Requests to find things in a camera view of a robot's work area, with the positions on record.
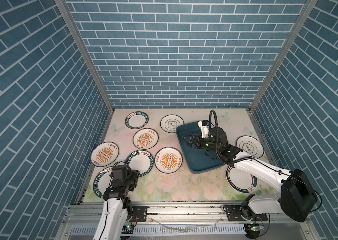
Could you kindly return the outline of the green rim text plate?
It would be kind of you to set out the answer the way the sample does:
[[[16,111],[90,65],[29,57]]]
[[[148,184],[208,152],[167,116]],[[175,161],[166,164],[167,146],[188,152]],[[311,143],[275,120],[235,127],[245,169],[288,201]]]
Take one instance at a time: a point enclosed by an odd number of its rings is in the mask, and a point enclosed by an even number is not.
[[[132,170],[139,171],[140,177],[147,175],[154,167],[153,155],[144,150],[132,152],[126,159]]]

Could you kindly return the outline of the green red rim plate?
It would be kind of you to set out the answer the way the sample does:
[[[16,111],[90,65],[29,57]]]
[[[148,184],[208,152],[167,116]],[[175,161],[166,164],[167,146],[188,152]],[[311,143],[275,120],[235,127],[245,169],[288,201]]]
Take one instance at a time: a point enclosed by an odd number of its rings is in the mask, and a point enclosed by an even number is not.
[[[228,184],[236,191],[250,194],[256,190],[257,177],[237,168],[228,167],[225,172]]]

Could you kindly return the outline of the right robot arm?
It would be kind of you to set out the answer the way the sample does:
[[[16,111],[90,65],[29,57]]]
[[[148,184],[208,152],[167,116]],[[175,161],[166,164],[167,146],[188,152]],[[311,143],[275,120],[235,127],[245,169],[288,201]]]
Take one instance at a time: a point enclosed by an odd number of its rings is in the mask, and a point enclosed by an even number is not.
[[[247,172],[276,190],[269,197],[255,194],[247,196],[239,208],[245,220],[251,221],[262,214],[286,214],[292,220],[302,223],[311,212],[321,207],[322,197],[313,188],[304,171],[290,171],[263,162],[222,139],[218,128],[213,128],[213,131],[213,135],[188,135],[182,137],[182,140],[190,148],[215,153],[223,164]]]

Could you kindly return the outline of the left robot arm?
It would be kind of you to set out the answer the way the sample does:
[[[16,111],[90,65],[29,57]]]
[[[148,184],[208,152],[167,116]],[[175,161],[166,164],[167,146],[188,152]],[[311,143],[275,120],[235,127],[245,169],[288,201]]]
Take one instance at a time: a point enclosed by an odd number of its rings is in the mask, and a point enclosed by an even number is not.
[[[104,205],[94,239],[119,240],[125,222],[132,216],[132,201],[128,193],[137,186],[140,172],[129,165],[113,167],[112,179],[103,194]]]

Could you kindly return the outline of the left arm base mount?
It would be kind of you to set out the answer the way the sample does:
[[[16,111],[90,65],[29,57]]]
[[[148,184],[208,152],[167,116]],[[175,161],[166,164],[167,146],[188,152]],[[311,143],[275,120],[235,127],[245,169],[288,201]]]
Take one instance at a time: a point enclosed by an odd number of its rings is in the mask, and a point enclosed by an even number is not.
[[[146,222],[148,214],[148,206],[133,206],[133,222]]]

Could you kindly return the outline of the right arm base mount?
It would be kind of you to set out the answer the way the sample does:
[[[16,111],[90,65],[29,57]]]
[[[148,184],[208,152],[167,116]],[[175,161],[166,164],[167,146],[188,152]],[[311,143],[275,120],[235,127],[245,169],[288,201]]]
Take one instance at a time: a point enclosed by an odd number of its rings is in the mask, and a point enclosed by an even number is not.
[[[267,214],[255,214],[248,207],[243,207],[241,205],[224,205],[222,210],[226,213],[229,222],[237,221],[267,221]]]

